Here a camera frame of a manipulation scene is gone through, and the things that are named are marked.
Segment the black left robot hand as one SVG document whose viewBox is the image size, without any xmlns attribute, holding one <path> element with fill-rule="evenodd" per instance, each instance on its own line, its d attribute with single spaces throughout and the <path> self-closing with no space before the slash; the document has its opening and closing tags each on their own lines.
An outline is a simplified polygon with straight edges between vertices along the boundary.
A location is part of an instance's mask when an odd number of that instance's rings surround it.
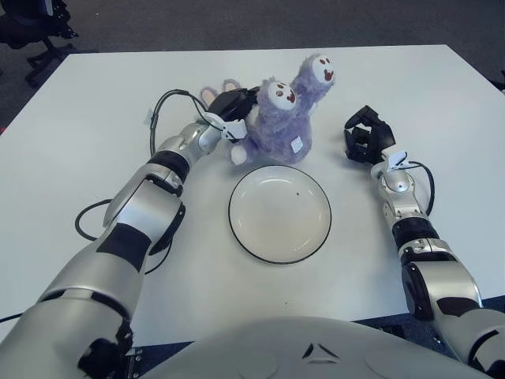
<svg viewBox="0 0 505 379">
<path fill-rule="evenodd" d="M 208 112 L 217 114 L 223 121 L 231 122 L 245 119 L 253 106 L 260 88 L 237 88 L 222 92 L 208 106 Z"/>
</svg>

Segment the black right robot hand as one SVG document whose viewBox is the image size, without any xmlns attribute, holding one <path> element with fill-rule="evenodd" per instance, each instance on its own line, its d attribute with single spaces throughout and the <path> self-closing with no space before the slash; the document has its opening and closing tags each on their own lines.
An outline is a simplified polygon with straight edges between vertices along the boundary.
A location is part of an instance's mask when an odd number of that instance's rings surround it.
<svg viewBox="0 0 505 379">
<path fill-rule="evenodd" d="M 368 105 L 345 123 L 344 137 L 346 157 L 358 163 L 382 162 L 382 151 L 395 144 L 391 127 Z"/>
</svg>

